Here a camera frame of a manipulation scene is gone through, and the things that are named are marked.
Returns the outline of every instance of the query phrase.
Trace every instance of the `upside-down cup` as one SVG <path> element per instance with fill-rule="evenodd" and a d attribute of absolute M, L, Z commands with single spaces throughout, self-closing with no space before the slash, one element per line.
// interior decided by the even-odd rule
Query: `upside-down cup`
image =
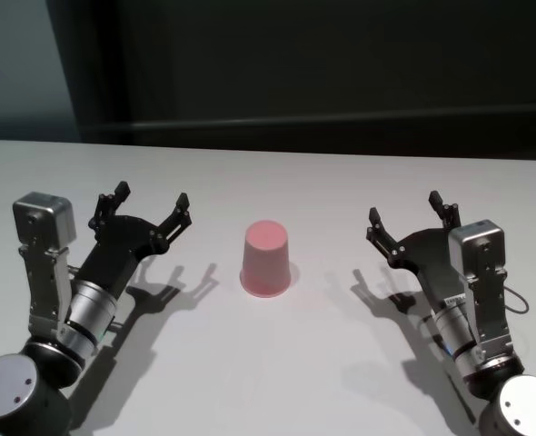
<path fill-rule="evenodd" d="M 256 297 L 280 295 L 290 286 L 288 233 L 275 221 L 263 220 L 246 230 L 240 281 Z"/>

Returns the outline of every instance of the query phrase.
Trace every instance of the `white table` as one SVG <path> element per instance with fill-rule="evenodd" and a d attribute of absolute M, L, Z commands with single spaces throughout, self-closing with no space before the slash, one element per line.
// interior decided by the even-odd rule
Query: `white table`
<path fill-rule="evenodd" d="M 507 316 L 536 375 L 536 162 L 90 144 L 0 142 L 0 355 L 28 337 L 12 202 L 30 191 L 70 199 L 78 239 L 69 262 L 79 265 L 94 244 L 86 223 L 96 196 L 120 180 L 133 191 L 120 213 L 156 223 L 189 194 L 194 225 L 134 279 L 154 294 L 166 284 L 182 291 L 138 319 L 73 436 L 475 434 L 415 320 L 384 300 L 418 283 L 388 273 L 364 237 L 373 205 L 396 238 L 438 226 L 432 189 L 460 204 L 463 223 L 489 218 L 505 230 L 507 284 L 531 303 L 528 315 Z M 287 227 L 300 272 L 271 300 L 238 279 L 244 231 L 262 218 Z M 374 313 L 351 290 L 353 270 L 380 298 Z M 117 319 L 133 305 L 124 295 Z"/>

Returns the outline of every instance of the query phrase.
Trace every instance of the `cable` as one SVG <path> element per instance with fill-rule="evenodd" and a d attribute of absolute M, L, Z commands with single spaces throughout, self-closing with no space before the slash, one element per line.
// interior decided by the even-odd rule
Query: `cable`
<path fill-rule="evenodd" d="M 524 315 L 525 313 L 528 313 L 528 311 L 531 309 L 529 302 L 527 302 L 526 299 L 522 295 L 520 295 L 518 292 L 514 291 L 513 289 L 509 288 L 508 286 L 504 286 L 504 289 L 510 292 L 512 295 L 514 295 L 516 298 L 518 298 L 524 303 L 524 309 L 522 311 L 512 309 L 512 307 L 509 307 L 509 306 L 505 306 L 506 310 L 512 313 L 518 313 L 519 315 Z"/>

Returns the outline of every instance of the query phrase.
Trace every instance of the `metal bracket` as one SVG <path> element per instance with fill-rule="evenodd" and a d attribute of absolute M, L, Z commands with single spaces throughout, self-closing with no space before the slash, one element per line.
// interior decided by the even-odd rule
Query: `metal bracket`
<path fill-rule="evenodd" d="M 66 262 L 67 245 L 76 237 L 72 205 L 62 197 L 30 193 L 13 209 L 30 286 L 28 328 L 33 336 L 54 339 L 72 298 Z"/>
<path fill-rule="evenodd" d="M 452 267 L 464 286 L 478 362 L 512 353 L 504 305 L 504 231 L 484 220 L 452 230 L 448 242 Z"/>

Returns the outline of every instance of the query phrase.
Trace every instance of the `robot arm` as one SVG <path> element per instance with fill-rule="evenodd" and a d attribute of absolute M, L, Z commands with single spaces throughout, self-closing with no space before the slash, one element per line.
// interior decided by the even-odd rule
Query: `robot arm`
<path fill-rule="evenodd" d="M 536 377 L 522 375 L 505 314 L 504 232 L 488 220 L 461 226 L 458 205 L 443 204 L 436 191 L 430 204 L 442 228 L 395 242 L 372 208 L 367 239 L 392 268 L 417 276 L 457 375 L 488 401 L 482 436 L 535 435 Z"/>
<path fill-rule="evenodd" d="M 117 300 L 139 262 L 163 254 L 190 224 L 182 193 L 162 224 L 116 215 L 130 189 L 100 195 L 89 226 L 96 245 L 80 269 L 66 262 L 75 239 L 68 200 L 30 193 L 14 203 L 15 225 L 30 286 L 31 338 L 0 357 L 0 434 L 65 435 L 71 411 L 60 389 L 72 385 L 114 319 Z M 74 278 L 69 279 L 69 271 Z"/>

